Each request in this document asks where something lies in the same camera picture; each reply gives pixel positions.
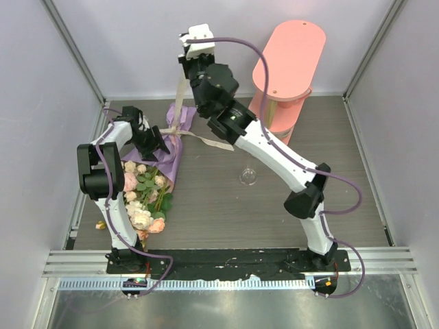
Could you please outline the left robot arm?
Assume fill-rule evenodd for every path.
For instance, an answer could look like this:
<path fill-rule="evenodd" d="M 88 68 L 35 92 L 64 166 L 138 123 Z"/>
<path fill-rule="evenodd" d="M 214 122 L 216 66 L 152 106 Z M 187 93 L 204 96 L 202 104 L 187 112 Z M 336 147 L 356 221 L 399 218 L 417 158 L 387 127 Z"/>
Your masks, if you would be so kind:
<path fill-rule="evenodd" d="M 103 134 L 77 147 L 80 189 L 98 205 L 110 228 L 111 251 L 105 255 L 109 274 L 140 273 L 147 264 L 123 201 L 125 178 L 119 151 L 126 144 L 134 145 L 143 160 L 156 161 L 158 150 L 170 153 L 159 128 L 144 124 L 143 112 L 134 106 L 124 106 Z"/>

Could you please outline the rose bouquet flowers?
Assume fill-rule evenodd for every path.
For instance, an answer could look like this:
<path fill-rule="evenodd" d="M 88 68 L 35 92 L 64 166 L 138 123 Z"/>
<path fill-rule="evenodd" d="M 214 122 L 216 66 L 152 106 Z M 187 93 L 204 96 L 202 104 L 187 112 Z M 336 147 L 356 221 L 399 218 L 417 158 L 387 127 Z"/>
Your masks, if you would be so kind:
<path fill-rule="evenodd" d="M 122 161 L 121 166 L 128 219 L 146 248 L 148 236 L 165 229 L 167 213 L 172 207 L 172 183 L 154 166 L 131 160 Z"/>

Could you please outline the purple pink wrapping paper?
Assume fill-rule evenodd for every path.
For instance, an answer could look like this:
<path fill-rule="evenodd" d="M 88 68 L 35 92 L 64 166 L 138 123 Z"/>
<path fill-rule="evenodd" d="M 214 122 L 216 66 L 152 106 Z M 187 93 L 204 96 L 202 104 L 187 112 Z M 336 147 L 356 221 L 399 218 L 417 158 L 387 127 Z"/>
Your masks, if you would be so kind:
<path fill-rule="evenodd" d="M 183 106 L 180 111 L 180 123 L 177 128 L 188 132 L 191 128 L 195 113 L 196 109 L 194 107 Z M 172 192 L 182 158 L 183 144 L 180 135 L 177 134 L 164 135 L 163 139 L 170 150 L 170 154 L 166 154 L 161 150 L 155 151 L 154 155 L 157 157 L 157 161 L 142 160 L 140 153 L 135 147 L 133 147 L 132 150 L 121 159 L 124 162 L 131 160 L 139 164 L 157 167 L 158 170 L 168 179 L 168 185 L 170 185 L 169 192 Z"/>

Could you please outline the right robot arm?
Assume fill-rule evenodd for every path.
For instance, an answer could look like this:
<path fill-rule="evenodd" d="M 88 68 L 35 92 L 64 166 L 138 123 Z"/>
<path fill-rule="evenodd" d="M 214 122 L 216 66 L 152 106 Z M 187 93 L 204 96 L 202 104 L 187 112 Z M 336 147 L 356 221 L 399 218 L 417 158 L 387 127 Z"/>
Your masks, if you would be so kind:
<path fill-rule="evenodd" d="M 260 120 L 235 98 L 238 83 L 229 67 L 215 63 L 212 54 L 178 57 L 192 89 L 195 107 L 212 133 L 269 167 L 291 190 L 286 211 L 300 220 L 307 237 L 313 268 L 324 271 L 335 261 L 337 243 L 319 214 L 324 209 L 324 188 L 330 167 L 303 160 L 273 134 L 263 132 Z"/>

